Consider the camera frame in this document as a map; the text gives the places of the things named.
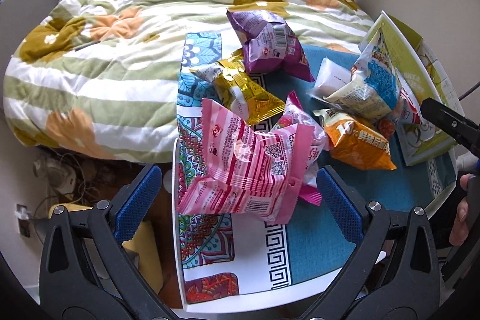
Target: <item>black wire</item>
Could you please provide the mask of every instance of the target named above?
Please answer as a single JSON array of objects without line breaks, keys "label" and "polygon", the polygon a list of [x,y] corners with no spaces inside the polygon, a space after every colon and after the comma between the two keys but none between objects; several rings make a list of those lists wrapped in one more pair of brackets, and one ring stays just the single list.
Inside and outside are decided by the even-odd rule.
[{"label": "black wire", "polygon": [[[50,198],[58,198],[57,195],[53,195],[53,196],[48,196],[48,197],[45,197],[37,206],[37,208],[35,209],[35,212],[33,213],[33,217],[32,219],[35,220],[35,217],[37,216],[37,213],[38,213],[38,209],[40,209],[40,206],[43,205],[43,203],[47,200],[47,199],[50,199]],[[37,231],[37,225],[35,224],[35,221],[33,221],[33,229],[35,231],[35,234],[37,235],[37,238],[38,240],[40,240],[40,243],[42,243],[43,245],[43,241],[42,239],[40,239],[40,235],[38,234],[38,231]]]},{"label": "black wire", "polygon": [[477,90],[477,88],[480,87],[480,82],[478,82],[475,86],[473,86],[472,88],[470,88],[465,94],[462,94],[460,95],[460,97],[458,98],[458,100],[462,100],[464,98],[467,98],[472,92],[474,92],[475,90]]}]

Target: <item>paisley pattern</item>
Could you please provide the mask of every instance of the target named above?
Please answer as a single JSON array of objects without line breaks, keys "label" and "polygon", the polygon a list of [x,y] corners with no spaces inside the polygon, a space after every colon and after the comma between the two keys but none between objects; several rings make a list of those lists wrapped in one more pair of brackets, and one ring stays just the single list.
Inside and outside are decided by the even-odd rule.
[{"label": "paisley pattern", "polygon": [[235,257],[230,214],[178,215],[180,253],[184,269]]},{"label": "paisley pattern", "polygon": [[185,294],[189,304],[239,295],[239,282],[232,272],[222,272],[210,277],[185,282]]},{"label": "paisley pattern", "polygon": [[[220,60],[221,57],[220,34],[187,34],[178,82],[178,106],[183,108],[200,107],[204,97],[217,99],[213,85],[192,75],[189,68],[213,63]],[[191,181],[197,175],[205,175],[206,168],[202,158],[201,118],[177,114],[177,124],[180,137],[179,201]],[[235,253],[230,214],[197,214],[194,216],[179,214],[178,223],[181,261],[184,269],[233,260]]]}]

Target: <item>orange snack bag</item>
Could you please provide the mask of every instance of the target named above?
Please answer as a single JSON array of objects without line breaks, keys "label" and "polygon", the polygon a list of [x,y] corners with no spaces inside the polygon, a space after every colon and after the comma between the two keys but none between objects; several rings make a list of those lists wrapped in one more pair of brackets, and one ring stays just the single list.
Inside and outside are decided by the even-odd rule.
[{"label": "orange snack bag", "polygon": [[337,109],[314,111],[332,141],[330,155],[361,170],[394,170],[390,145],[367,120]]}]

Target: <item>bed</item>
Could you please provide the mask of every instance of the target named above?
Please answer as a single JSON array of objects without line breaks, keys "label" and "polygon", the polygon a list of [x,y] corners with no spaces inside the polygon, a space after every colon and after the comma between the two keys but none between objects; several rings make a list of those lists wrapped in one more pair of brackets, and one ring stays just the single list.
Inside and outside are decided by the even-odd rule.
[{"label": "bed", "polygon": [[373,24],[352,0],[59,0],[6,69],[6,120],[24,145],[100,159],[171,162],[190,32],[231,34],[226,10],[284,17],[302,44],[359,53]]}]

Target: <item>human hand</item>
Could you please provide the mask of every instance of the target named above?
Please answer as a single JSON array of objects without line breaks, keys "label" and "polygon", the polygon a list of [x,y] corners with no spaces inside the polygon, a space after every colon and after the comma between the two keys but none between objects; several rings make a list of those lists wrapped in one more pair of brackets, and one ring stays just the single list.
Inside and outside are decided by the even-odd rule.
[{"label": "human hand", "polygon": [[[466,174],[460,178],[460,186],[465,191],[467,190],[471,176],[472,174]],[[449,238],[452,246],[461,246],[469,235],[469,228],[466,221],[468,213],[469,204],[467,203],[467,198],[465,197],[457,206],[457,216],[455,216],[455,221]]]}]

